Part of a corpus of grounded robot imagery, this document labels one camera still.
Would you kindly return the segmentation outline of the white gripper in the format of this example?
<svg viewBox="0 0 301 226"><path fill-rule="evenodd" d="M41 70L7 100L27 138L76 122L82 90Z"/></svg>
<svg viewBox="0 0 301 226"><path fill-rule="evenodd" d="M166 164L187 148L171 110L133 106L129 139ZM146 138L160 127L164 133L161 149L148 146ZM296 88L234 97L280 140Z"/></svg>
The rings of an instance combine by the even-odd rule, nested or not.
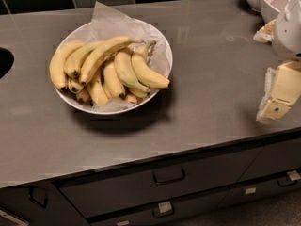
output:
<svg viewBox="0 0 301 226"><path fill-rule="evenodd" d="M301 59L301 0L290 0L277 16L272 47L282 59ZM256 120L263 124L283 118L301 96L301 63L288 61L265 74L264 96Z"/></svg>

